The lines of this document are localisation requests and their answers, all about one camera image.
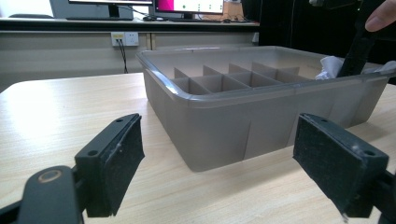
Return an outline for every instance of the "white desk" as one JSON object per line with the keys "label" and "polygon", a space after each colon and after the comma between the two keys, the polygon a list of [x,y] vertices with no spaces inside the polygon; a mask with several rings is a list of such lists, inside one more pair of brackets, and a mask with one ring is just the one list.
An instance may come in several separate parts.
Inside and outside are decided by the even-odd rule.
{"label": "white desk", "polygon": [[[29,81],[0,94],[0,207],[21,199],[30,175],[74,156],[109,122],[139,113],[142,160],[116,217],[86,223],[343,223],[291,158],[292,147],[219,169],[188,169],[146,98],[142,74]],[[390,156],[396,170],[396,87],[349,129]],[[349,223],[376,223],[352,218]]]}

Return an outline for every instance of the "human hand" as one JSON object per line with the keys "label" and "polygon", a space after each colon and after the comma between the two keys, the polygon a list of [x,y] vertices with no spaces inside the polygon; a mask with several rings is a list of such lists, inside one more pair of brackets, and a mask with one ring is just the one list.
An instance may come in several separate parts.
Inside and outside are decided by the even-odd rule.
{"label": "human hand", "polygon": [[385,0],[367,19],[365,28],[369,32],[375,32],[394,21],[396,21],[396,0]]}

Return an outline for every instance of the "plastic storage bin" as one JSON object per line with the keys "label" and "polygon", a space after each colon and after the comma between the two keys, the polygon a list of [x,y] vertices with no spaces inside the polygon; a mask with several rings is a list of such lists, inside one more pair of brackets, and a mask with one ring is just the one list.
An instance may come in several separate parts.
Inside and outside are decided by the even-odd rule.
{"label": "plastic storage bin", "polygon": [[193,171],[293,145],[300,113],[366,121],[393,73],[314,80],[324,55],[281,47],[143,51],[148,100]]}

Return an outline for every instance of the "wall socket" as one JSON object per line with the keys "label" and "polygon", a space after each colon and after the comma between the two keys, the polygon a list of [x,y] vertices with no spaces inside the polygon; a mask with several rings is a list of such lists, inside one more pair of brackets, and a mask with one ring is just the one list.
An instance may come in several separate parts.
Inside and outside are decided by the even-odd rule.
{"label": "wall socket", "polygon": [[125,32],[126,46],[139,46],[139,33],[138,32]]}
{"label": "wall socket", "polygon": [[122,41],[123,46],[139,46],[138,32],[111,32],[111,44],[118,47],[117,40]]}
{"label": "wall socket", "polygon": [[122,41],[123,45],[125,45],[125,34],[124,32],[111,32],[111,44],[114,47],[119,47],[119,43],[117,40]]}

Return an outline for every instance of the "computer monitor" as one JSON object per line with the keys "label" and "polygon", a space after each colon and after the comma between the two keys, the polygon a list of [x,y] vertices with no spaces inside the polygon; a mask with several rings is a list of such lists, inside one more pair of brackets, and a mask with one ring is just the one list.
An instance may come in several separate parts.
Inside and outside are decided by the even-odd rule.
{"label": "computer monitor", "polygon": [[193,14],[222,15],[223,0],[155,0],[155,12],[182,13],[185,19]]}
{"label": "computer monitor", "polygon": [[108,5],[108,14],[110,17],[120,16],[118,6],[153,6],[152,0],[69,0],[69,4]]}

